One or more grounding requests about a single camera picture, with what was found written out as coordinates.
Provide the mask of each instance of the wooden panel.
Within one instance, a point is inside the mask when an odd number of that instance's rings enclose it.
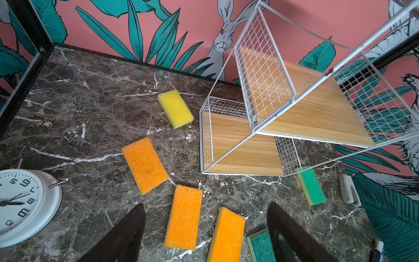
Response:
[[[261,120],[284,103],[289,86],[283,81],[285,74],[280,75],[280,70],[276,69],[278,59],[243,47],[239,50],[240,56],[246,57],[243,67],[250,87],[248,94]],[[290,62],[285,62],[285,66],[298,95],[323,75]],[[360,147],[375,145],[333,78],[326,79],[261,133]]]
[[[211,128],[214,160],[220,158],[251,133],[247,119],[215,113],[211,114]],[[214,165],[208,172],[266,176],[284,175],[275,138],[267,135],[254,135]]]

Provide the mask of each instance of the green sponge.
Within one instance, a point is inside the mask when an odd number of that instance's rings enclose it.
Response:
[[[325,203],[327,201],[324,196],[323,191],[321,190],[320,184],[317,180],[316,174],[313,169],[309,169],[301,172],[301,170],[307,167],[298,169],[299,173],[297,174],[298,180],[300,181],[301,187],[303,188],[305,198],[309,205],[317,205]]]
[[[268,229],[247,237],[253,262],[276,262]]]

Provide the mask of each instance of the marble countertop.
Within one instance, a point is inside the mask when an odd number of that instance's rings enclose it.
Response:
[[[316,168],[327,203],[308,206],[296,176],[209,176],[199,171],[199,109],[212,83],[56,47],[0,140],[0,168],[16,165],[68,179],[51,222],[32,238],[0,249],[0,260],[75,261],[137,203],[147,211],[139,261],[205,261],[218,208],[244,216],[245,235],[266,227],[270,202],[282,206],[339,261],[367,261],[374,230],[362,208],[341,199],[340,164]],[[174,130],[157,94],[178,89],[195,120]],[[238,100],[234,86],[215,96]],[[148,136],[170,181],[141,195],[121,148]],[[303,166],[334,158],[327,143],[298,141]],[[197,249],[163,246],[174,184],[204,191]],[[241,261],[251,261],[245,238]]]

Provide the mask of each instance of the stapler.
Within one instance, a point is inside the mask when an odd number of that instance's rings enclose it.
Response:
[[[351,204],[357,208],[361,206],[361,201],[358,192],[355,189],[354,182],[351,176],[346,174],[339,175],[339,185],[341,188],[342,198],[345,203]]]

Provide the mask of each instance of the sponge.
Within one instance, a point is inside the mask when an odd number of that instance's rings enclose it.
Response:
[[[195,250],[202,190],[176,185],[164,245]]]
[[[247,237],[253,262],[277,262],[268,229]]]
[[[300,181],[301,187],[303,188],[305,198],[309,205],[317,205],[325,203],[326,197],[324,196],[323,191],[321,190],[320,184],[317,180],[316,174],[313,169],[309,169],[301,172],[302,169],[299,169],[297,174],[298,180]]]
[[[244,217],[220,208],[207,262],[239,262],[245,223]]]
[[[144,195],[169,178],[148,137],[124,146],[122,153],[141,194]]]
[[[161,93],[157,99],[174,129],[194,120],[194,116],[177,90]]]

